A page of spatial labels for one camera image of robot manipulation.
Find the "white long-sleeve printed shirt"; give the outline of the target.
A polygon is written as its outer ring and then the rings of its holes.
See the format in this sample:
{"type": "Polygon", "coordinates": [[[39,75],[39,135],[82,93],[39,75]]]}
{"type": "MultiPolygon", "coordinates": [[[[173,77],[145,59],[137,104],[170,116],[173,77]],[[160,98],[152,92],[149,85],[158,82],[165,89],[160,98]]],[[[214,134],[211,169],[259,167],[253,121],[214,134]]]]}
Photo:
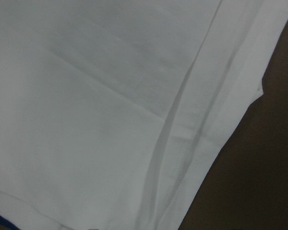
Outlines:
{"type": "Polygon", "coordinates": [[[0,0],[0,215],[176,230],[287,19],[288,0],[0,0]]]}

